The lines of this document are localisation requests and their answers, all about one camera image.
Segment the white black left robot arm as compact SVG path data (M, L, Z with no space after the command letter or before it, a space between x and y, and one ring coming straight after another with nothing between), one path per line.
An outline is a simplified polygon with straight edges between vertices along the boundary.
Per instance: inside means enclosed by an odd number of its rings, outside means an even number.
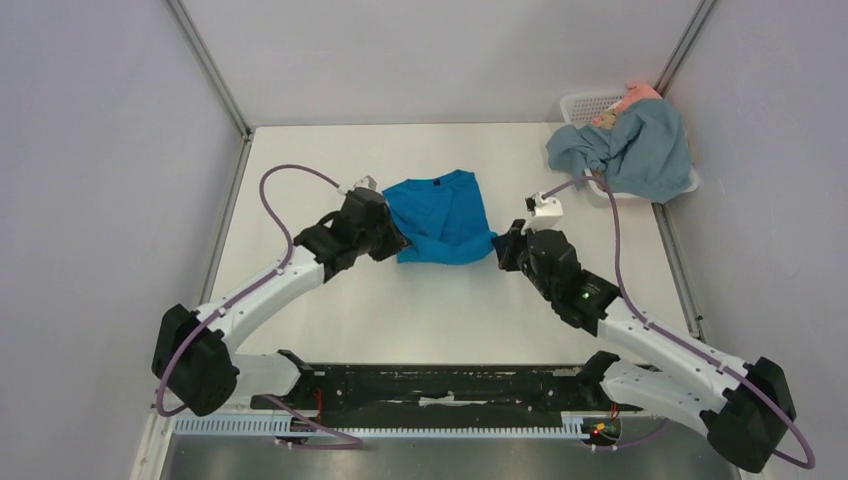
M184 408L206 416L232 398L269 394L290 408L307 405L311 369L291 352L241 354L239 347L300 296L351 268L358 257L382 261L407 247L385 197L349 190L339 210L293 238L282 258L236 290L194 309L177 304L161 321L151 365L157 401L171 392Z

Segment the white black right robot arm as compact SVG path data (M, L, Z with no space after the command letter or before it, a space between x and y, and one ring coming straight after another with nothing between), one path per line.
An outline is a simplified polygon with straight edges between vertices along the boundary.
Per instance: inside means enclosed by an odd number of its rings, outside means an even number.
M704 436L732 465L760 473L796 418L783 369L750 363L674 334L638 309L614 283L584 269L558 230L532 231L516 220L492 241L498 267L523 274L566 324L623 347L652 365L641 368L599 351L579 374L577 392L591 408L610 401L659 413Z

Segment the bright blue t shirt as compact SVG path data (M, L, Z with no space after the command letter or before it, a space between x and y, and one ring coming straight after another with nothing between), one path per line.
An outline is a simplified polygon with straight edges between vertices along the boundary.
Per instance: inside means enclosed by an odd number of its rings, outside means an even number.
M487 257L491 230L474 173L455 170L432 179L408 179L383 191L392 218L409 246L404 263L467 265Z

